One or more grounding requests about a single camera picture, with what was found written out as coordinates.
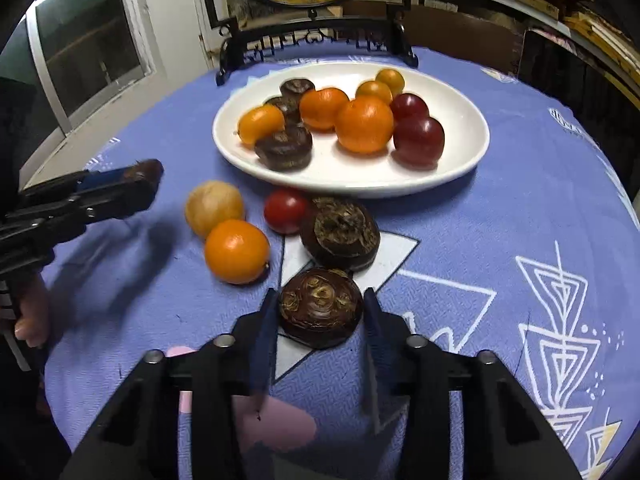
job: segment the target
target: window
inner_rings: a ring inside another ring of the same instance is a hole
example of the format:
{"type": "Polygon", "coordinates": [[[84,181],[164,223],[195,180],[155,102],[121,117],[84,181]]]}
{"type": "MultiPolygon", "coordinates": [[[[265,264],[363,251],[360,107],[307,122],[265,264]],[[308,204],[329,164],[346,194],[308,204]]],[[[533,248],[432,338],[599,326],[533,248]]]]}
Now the window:
{"type": "Polygon", "coordinates": [[[42,144],[33,174],[62,132],[142,77],[122,0],[35,0],[0,53],[0,145],[18,170],[42,144]]]}
{"type": "Polygon", "coordinates": [[[108,86],[122,86],[134,69],[128,79],[142,77],[121,0],[44,0],[36,17],[47,69],[68,116],[108,86]]]}

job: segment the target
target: screw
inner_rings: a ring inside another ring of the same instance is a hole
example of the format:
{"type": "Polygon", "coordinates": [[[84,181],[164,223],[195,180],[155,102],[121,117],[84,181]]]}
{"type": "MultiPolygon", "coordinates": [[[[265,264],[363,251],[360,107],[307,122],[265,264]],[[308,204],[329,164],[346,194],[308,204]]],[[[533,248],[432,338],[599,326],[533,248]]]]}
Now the screw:
{"type": "Polygon", "coordinates": [[[411,348],[422,348],[427,346],[429,340],[425,336],[420,334],[412,334],[406,339],[407,346],[411,348]]]}
{"type": "Polygon", "coordinates": [[[236,338],[231,334],[220,334],[213,340],[213,344],[219,348],[229,348],[236,342],[236,338]]]}
{"type": "Polygon", "coordinates": [[[492,365],[498,362],[498,356],[491,350],[481,350],[476,356],[483,365],[492,365]]]}
{"type": "Polygon", "coordinates": [[[162,350],[149,350],[145,353],[145,363],[149,363],[150,365],[159,363],[162,359],[164,359],[162,350]]]}

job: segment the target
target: yellow fruit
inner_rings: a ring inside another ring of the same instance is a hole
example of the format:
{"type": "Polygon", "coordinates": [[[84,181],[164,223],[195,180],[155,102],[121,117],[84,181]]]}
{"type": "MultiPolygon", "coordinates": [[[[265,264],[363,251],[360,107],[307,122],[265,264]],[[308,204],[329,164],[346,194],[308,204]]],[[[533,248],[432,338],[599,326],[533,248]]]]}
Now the yellow fruit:
{"type": "Polygon", "coordinates": [[[193,232],[204,239],[220,222],[244,218],[240,191],[226,182],[204,182],[189,193],[184,217],[193,232]]]}
{"type": "Polygon", "coordinates": [[[269,263],[271,247],[260,229],[242,220],[225,220],[209,233],[204,258],[220,280],[251,283],[269,263]]]}
{"type": "Polygon", "coordinates": [[[365,81],[356,90],[356,97],[371,95],[380,99],[385,105],[391,104],[394,97],[387,85],[380,81],[365,81]]]}
{"type": "Polygon", "coordinates": [[[401,94],[402,90],[404,90],[404,77],[402,77],[402,74],[399,73],[398,70],[394,70],[393,68],[383,68],[376,75],[376,81],[387,85],[393,97],[401,94]]]}
{"type": "Polygon", "coordinates": [[[255,141],[284,130],[284,115],[274,105],[252,108],[238,121],[238,135],[242,143],[252,148],[255,141]]]}

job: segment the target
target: small orange fruit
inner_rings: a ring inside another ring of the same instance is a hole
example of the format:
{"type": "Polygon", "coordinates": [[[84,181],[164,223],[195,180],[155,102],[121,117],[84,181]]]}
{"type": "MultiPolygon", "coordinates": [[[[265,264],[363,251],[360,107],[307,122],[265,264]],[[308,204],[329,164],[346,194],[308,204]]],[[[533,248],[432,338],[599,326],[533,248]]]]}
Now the small orange fruit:
{"type": "Polygon", "coordinates": [[[238,135],[243,144],[252,148],[255,141],[284,130],[284,115],[274,105],[252,108],[238,121],[238,135]]]}
{"type": "Polygon", "coordinates": [[[207,236],[204,259],[220,280],[240,285],[257,280],[270,256],[269,240],[243,220],[225,220],[207,236]]]}
{"type": "Polygon", "coordinates": [[[393,68],[383,68],[376,75],[376,81],[380,81],[389,87],[394,97],[402,93],[404,90],[404,77],[393,68]]]}
{"type": "Polygon", "coordinates": [[[363,95],[349,102],[335,120],[338,142],[350,152],[383,150],[394,132],[391,108],[377,97],[363,95]]]}
{"type": "Polygon", "coordinates": [[[391,101],[394,100],[389,87],[380,81],[365,81],[358,86],[358,89],[356,90],[356,97],[363,95],[373,95],[373,97],[377,97],[387,105],[391,104],[391,101]]]}
{"type": "Polygon", "coordinates": [[[300,99],[300,117],[312,130],[327,132],[334,128],[338,111],[348,102],[347,94],[339,88],[309,90],[300,99]]]}

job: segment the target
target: person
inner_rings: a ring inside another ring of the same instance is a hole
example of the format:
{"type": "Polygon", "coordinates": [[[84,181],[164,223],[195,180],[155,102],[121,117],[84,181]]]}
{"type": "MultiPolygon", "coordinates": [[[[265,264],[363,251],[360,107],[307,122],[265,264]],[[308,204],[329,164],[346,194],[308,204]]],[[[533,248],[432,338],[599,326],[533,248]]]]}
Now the person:
{"type": "MultiPolygon", "coordinates": [[[[17,203],[15,139],[28,109],[14,92],[2,90],[0,82],[0,225],[17,203]]],[[[8,307],[8,298],[18,302],[22,314],[15,323],[15,338],[31,348],[43,345],[49,336],[49,305],[40,273],[27,272],[12,277],[9,284],[0,283],[0,309],[8,307]]],[[[70,457],[69,447],[50,415],[37,409],[42,370],[23,371],[9,337],[0,336],[0,478],[57,479],[70,457]]]]}

